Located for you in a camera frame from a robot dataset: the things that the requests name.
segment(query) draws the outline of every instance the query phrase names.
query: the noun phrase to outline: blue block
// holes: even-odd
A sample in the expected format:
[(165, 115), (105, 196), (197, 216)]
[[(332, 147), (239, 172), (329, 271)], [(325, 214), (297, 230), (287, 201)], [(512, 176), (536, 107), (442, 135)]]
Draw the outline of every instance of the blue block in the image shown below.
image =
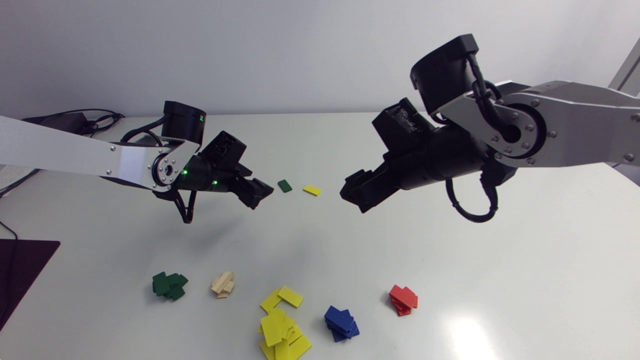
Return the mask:
[(333, 306), (324, 314), (324, 321), (341, 332), (348, 332), (354, 322), (348, 310), (340, 311)]
[(349, 331), (344, 334), (341, 331), (334, 329), (333, 327), (331, 327), (331, 325), (326, 324), (327, 328), (329, 328), (329, 330), (331, 330), (331, 333), (333, 334), (333, 340), (337, 343), (338, 341), (342, 341), (345, 339), (351, 339), (352, 337), (356, 336), (356, 335), (360, 335), (360, 330), (358, 329), (358, 326), (354, 324), (351, 326), (351, 328), (349, 329)]
[(340, 342), (342, 340), (345, 340), (347, 337), (345, 335), (342, 335), (341, 333), (339, 333), (338, 331), (331, 329), (331, 333), (333, 334), (333, 340), (337, 343)]

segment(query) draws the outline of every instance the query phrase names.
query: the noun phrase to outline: white table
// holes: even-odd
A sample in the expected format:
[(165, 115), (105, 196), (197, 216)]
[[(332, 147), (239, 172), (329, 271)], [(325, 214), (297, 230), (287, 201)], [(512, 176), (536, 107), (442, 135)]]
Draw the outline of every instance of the white table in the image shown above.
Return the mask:
[[(305, 360), (640, 358), (634, 183), (602, 164), (520, 169), (486, 224), (462, 219), (443, 183), (362, 215), (339, 190), (381, 162), (375, 115), (210, 116), (207, 141), (228, 131), (248, 145), (242, 163), (255, 177), (294, 191), (276, 187), (255, 211), (201, 193), (191, 225), (150, 192), (38, 174), (0, 200), (0, 218), (22, 238), (62, 245), (0, 332), (0, 358), (262, 359), (259, 303), (285, 284), (305, 296), (299, 309), (281, 305), (313, 343)], [(483, 212), (477, 179), (456, 190)], [(218, 300), (209, 286), (224, 270), (236, 288)], [(151, 292), (161, 271), (189, 279), (175, 303)], [(394, 284), (420, 297), (411, 315), (390, 307)], [(348, 308), (361, 334), (334, 343), (329, 305)]]

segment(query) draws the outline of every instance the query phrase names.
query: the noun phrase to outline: cable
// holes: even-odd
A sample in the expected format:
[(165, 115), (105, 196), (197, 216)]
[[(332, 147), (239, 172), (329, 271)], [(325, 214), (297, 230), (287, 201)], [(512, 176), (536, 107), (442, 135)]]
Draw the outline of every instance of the cable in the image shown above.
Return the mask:
[(447, 119), (447, 118), (445, 118), (445, 117), (443, 117), (443, 118), (441, 119), (437, 114), (433, 114), (433, 115), (431, 116), (431, 120), (433, 120), (433, 121), (437, 122), (437, 123), (438, 123), (438, 124), (440, 124), (440, 125), (449, 125), (449, 124), (451, 124), (451, 120), (449, 120), (449, 119)]
[(4, 222), (0, 221), (0, 225), (2, 225), (2, 227), (4, 227), (5, 229), (7, 229), (10, 233), (13, 234), (13, 237), (18, 240), (18, 234), (15, 233), (15, 231), (11, 230), (10, 227), (8, 227), (7, 225), (4, 224)]
[(476, 56), (474, 54), (469, 54), (467, 56), (467, 60), (469, 61), (469, 65), (471, 66), (471, 72), (473, 73), (476, 80), (471, 84), (471, 89), (474, 92), (474, 98), (476, 99), (476, 104), (478, 105), (478, 109), (482, 114), (484, 120), (489, 124), (492, 128), (502, 135), (502, 137), (509, 141), (517, 141), (518, 134), (512, 133), (507, 129), (505, 125), (503, 125), (500, 115), (498, 111), (495, 109), (491, 102), (491, 93), (487, 91), (487, 87), (489, 87), (492, 92), (494, 92), (496, 100), (502, 97), (498, 88), (484, 80), (482, 72), (480, 71), (480, 66), (476, 60)]
[(136, 135), (138, 135), (140, 133), (144, 133), (145, 131), (149, 131), (149, 130), (153, 129), (154, 127), (160, 126), (160, 125), (164, 124), (164, 122), (166, 122), (168, 119), (169, 119), (169, 117), (163, 116), (160, 119), (158, 119), (158, 120), (156, 120), (156, 121), (154, 121), (154, 122), (152, 122), (150, 124), (141, 126), (141, 127), (137, 128), (137, 129), (133, 129), (133, 130), (129, 131), (128, 133), (124, 134), (124, 136), (122, 137), (122, 139), (120, 139), (120, 141), (121, 142), (129, 142), (129, 140), (131, 140), (132, 137), (134, 137), (134, 136), (136, 136)]
[(162, 144), (162, 140), (160, 140), (160, 138), (159, 138), (156, 134), (152, 133), (152, 132), (151, 132), (151, 131), (149, 131), (149, 130), (143, 131), (143, 133), (145, 133), (145, 134), (147, 134), (147, 135), (151, 136), (151, 137), (156, 141), (156, 143), (158, 144), (158, 146), (160, 146), (160, 147), (164, 146), (164, 145)]
[(185, 224), (190, 224), (191, 221), (193, 220), (193, 212), (195, 209), (195, 204), (196, 204), (196, 196), (198, 195), (198, 192), (195, 190), (191, 191), (191, 195), (189, 196), (189, 206), (185, 207), (184, 206), (184, 201), (182, 200), (182, 196), (180, 195), (180, 193), (176, 190), (176, 198), (173, 200), (173, 203), (175, 204), (175, 207), (178, 208), (178, 211), (180, 212), (180, 216), (182, 217), (182, 222), (184, 222)]
[(0, 225), (2, 225), (2, 227), (4, 227), (5, 229), (9, 230), (9, 232), (11, 232), (13, 234), (13, 237), (15, 238), (13, 242), (13, 249), (11, 250), (11, 255), (9, 257), (9, 271), (7, 271), (7, 276), (6, 276), (6, 296), (5, 296), (6, 301), (3, 306), (2, 312), (0, 313), (0, 319), (3, 319), (6, 314), (6, 310), (9, 308), (9, 300), (11, 300), (11, 296), (9, 294), (9, 286), (11, 285), (11, 277), (13, 273), (13, 262), (15, 260), (15, 253), (16, 253), (16, 249), (18, 248), (19, 239), (18, 239), (18, 234), (16, 234), (16, 232), (13, 231), (10, 227), (5, 225), (4, 222), (0, 221)]
[(456, 199), (456, 193), (453, 191), (453, 180), (446, 179), (445, 185), (447, 187), (447, 195), (449, 196), (449, 200), (451, 200), (451, 204), (453, 205), (458, 213), (462, 215), (467, 220), (471, 220), (473, 222), (487, 222), (493, 218), (495, 212), (498, 211), (498, 191), (495, 189), (495, 186), (485, 186), (483, 184), (484, 193), (489, 198), (489, 212), (484, 215), (475, 215), (468, 213), (465, 211), (460, 203)]
[(4, 188), (0, 189), (0, 198), (4, 197), (8, 192), (10, 192), (11, 190), (17, 188), (22, 183), (27, 181), (29, 178), (33, 177), (39, 171), (40, 171), (40, 169), (38, 169), (38, 168), (33, 169), (30, 173), (28, 173), (27, 175), (23, 176), (18, 181), (14, 182), (13, 184), (9, 184), (9, 185), (5, 186)]

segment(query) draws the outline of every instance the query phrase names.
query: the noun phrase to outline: pile of red blocks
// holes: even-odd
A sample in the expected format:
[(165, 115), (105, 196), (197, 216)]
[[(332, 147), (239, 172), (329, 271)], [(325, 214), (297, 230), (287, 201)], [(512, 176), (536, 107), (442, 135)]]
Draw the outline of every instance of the pile of red blocks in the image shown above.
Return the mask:
[(396, 308), (398, 316), (408, 315), (411, 313), (411, 308), (418, 308), (418, 295), (406, 286), (402, 289), (400, 286), (394, 285), (389, 296), (391, 296), (391, 303)]

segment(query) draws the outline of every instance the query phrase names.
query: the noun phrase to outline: yellow block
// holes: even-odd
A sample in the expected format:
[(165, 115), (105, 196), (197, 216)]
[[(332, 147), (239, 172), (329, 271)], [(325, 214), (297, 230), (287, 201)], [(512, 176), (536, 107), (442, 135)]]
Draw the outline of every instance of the yellow block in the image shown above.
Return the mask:
[(267, 315), (260, 319), (262, 325), (262, 331), (264, 332), (264, 341), (267, 342), (267, 346), (272, 347), (282, 341), (282, 330), (280, 330), (280, 322), (276, 316)]
[(294, 341), (300, 338), (300, 336), (302, 336), (302, 330), (300, 330), (300, 328), (298, 327), (298, 324), (293, 325), (293, 330), (291, 331), (290, 335), (287, 337), (287, 342), (289, 343), (289, 345), (291, 345)]
[(260, 348), (262, 349), (262, 352), (264, 353), (264, 356), (267, 358), (267, 360), (276, 360), (275, 347), (268, 347), (267, 342), (263, 341), (262, 343), (260, 343)]
[(300, 339), (296, 340), (291, 346), (289, 346), (289, 353), (292, 359), (297, 359), (302, 356), (307, 350), (311, 348), (311, 341), (306, 336), (300, 336)]
[(276, 348), (276, 360), (290, 360), (289, 357), (289, 344), (286, 341), (281, 341), (274, 346)]
[(260, 303), (260, 307), (262, 310), (265, 310), (267, 314), (271, 309), (278, 305), (280, 300), (282, 300), (282, 298), (278, 296), (278, 292), (280, 292), (280, 289), (273, 290), (273, 292), (271, 292), (271, 294)]
[(296, 293), (295, 291), (293, 291), (293, 289), (286, 285), (282, 286), (282, 289), (280, 289), (280, 292), (278, 292), (278, 296), (294, 307), (300, 306), (300, 303), (302, 303), (302, 300), (304, 299), (302, 295)]
[(293, 328), (293, 325), (296, 325), (295, 319), (289, 318), (289, 315), (285, 315), (282, 326), (280, 327), (283, 339), (287, 339), (289, 337), (289, 330)]
[(316, 188), (315, 186), (306, 185), (304, 189), (305, 192), (310, 193), (313, 196), (318, 196), (322, 192), (322, 190)]

